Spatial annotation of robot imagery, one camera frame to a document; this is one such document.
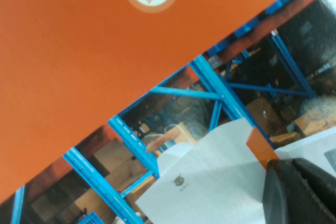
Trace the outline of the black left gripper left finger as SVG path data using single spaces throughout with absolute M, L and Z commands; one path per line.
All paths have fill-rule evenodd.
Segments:
M 294 159 L 267 163 L 262 203 L 266 223 L 319 223 L 319 204 L 293 166 Z

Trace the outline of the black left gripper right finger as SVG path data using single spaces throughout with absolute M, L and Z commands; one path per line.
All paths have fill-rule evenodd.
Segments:
M 295 158 L 292 164 L 318 201 L 318 222 L 335 223 L 335 177 L 304 158 Z

